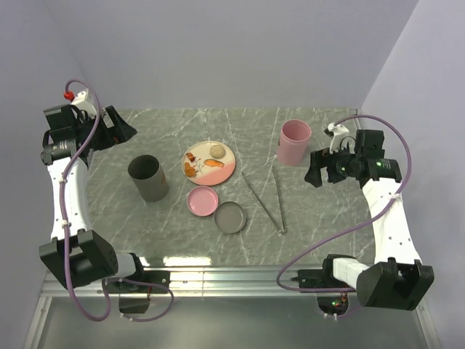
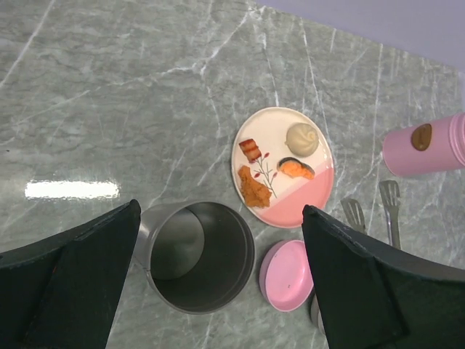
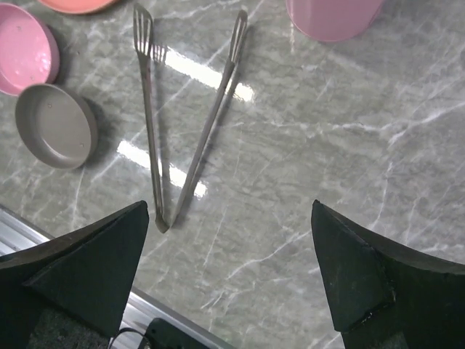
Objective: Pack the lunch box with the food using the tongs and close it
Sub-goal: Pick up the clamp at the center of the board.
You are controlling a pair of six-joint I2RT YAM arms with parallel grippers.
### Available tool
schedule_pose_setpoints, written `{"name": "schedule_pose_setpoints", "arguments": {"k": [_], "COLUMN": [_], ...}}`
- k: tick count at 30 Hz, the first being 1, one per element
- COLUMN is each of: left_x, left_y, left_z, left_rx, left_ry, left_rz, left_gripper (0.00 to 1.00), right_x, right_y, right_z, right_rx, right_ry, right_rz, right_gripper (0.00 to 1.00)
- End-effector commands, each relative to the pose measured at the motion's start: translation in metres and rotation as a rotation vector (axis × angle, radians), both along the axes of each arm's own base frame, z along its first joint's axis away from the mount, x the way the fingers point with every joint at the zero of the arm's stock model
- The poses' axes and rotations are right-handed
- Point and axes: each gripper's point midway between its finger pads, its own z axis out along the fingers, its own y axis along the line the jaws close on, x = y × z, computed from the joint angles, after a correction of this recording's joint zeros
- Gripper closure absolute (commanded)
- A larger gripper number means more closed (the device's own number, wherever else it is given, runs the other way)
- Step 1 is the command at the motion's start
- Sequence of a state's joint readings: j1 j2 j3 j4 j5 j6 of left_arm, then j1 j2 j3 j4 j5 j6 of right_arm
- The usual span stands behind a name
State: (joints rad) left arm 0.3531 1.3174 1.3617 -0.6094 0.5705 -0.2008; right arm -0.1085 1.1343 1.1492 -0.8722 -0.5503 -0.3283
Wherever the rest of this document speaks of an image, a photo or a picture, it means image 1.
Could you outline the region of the fried chicken piece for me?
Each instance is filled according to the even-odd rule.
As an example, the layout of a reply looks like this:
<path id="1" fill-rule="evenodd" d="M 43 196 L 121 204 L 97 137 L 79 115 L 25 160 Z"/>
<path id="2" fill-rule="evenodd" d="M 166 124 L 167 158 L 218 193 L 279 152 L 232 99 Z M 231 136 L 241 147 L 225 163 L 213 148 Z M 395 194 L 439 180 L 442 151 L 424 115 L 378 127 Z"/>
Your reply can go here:
<path id="1" fill-rule="evenodd" d="M 184 172 L 187 177 L 196 176 L 197 170 L 189 162 L 184 163 Z"/>

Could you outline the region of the salmon slice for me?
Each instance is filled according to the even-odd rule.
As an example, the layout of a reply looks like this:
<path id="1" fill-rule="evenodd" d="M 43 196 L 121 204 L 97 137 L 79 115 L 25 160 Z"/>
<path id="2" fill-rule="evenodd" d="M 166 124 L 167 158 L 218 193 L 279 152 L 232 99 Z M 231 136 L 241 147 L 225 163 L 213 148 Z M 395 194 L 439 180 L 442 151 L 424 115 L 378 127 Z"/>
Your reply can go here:
<path id="1" fill-rule="evenodd" d="M 216 159 L 206 159 L 203 164 L 208 167 L 219 167 L 222 168 L 225 166 L 225 164 L 221 161 L 218 161 Z"/>

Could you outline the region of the steamed bun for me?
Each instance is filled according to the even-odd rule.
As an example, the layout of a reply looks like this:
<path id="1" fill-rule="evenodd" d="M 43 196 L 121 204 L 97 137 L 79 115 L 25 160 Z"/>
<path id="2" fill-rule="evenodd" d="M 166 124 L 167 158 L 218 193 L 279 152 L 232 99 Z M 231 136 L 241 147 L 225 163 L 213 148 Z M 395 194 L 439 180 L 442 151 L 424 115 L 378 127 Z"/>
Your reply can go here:
<path id="1" fill-rule="evenodd" d="M 209 153 L 214 159 L 222 159 L 226 154 L 226 150 L 222 145 L 215 144 L 210 147 Z"/>

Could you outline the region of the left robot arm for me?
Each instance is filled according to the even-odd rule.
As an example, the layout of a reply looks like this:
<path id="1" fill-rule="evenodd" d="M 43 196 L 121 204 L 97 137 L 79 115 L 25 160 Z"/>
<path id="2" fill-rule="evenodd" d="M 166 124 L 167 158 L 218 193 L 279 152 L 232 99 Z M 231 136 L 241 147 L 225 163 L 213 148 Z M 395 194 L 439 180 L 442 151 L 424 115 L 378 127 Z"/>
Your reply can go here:
<path id="1" fill-rule="evenodd" d="M 49 130 L 44 134 L 41 160 L 52 181 L 54 223 L 51 241 L 39 247 L 39 257 L 65 285 L 86 286 L 94 281 L 121 277 L 130 292 L 143 290 L 147 274 L 134 253 L 118 254 L 96 233 L 89 219 L 86 185 L 94 151 L 122 144 L 136 135 L 110 105 L 104 108 L 113 125 L 96 120 L 93 106 L 72 104 L 46 109 Z"/>

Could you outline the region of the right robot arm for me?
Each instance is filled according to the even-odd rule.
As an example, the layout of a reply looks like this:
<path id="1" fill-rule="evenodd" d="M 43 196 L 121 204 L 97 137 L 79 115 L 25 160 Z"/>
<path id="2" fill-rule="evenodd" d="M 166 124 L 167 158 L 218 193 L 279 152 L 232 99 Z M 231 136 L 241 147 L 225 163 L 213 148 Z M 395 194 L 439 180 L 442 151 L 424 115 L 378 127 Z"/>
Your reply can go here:
<path id="1" fill-rule="evenodd" d="M 384 133 L 359 130 L 354 148 L 336 149 L 347 132 L 332 132 L 331 145 L 310 155 L 305 181 L 319 188 L 321 171 L 335 184 L 349 177 L 360 184 L 373 219 L 375 259 L 371 266 L 354 257 L 329 254 L 321 272 L 322 285 L 331 291 L 353 288 L 361 305 L 414 310 L 434 281 L 432 267 L 416 251 L 399 189 L 403 183 L 397 161 L 384 156 Z"/>

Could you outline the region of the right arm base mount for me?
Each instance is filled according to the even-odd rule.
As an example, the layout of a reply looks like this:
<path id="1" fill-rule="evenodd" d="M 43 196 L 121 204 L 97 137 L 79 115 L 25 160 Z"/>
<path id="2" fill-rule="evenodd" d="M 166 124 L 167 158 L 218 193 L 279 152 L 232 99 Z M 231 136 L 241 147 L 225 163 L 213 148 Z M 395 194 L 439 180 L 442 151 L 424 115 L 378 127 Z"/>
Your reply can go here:
<path id="1" fill-rule="evenodd" d="M 322 269 L 300 269 L 297 271 L 297 276 L 294 276 L 291 280 L 296 282 L 300 289 L 348 288 L 344 282 L 327 277 Z M 337 320 L 352 315 L 360 309 L 359 305 L 350 302 L 347 292 L 340 292 L 336 296 L 324 296 L 322 292 L 318 292 L 316 300 L 319 311 L 324 318 L 330 316 Z"/>

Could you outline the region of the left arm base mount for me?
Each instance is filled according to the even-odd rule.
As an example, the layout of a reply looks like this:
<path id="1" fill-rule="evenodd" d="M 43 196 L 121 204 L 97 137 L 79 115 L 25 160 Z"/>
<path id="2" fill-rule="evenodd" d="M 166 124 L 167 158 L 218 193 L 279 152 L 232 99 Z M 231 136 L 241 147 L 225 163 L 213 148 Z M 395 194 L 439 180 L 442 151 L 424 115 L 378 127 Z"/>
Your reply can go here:
<path id="1" fill-rule="evenodd" d="M 133 322 L 150 322 L 164 317 L 174 304 L 174 294 L 169 288 L 171 273 L 167 270 L 149 270 L 141 276 L 110 278 L 105 282 L 108 294 L 118 295 L 118 309 L 121 317 Z M 152 296 L 167 294 L 169 304 L 156 316 L 140 318 L 149 310 Z"/>

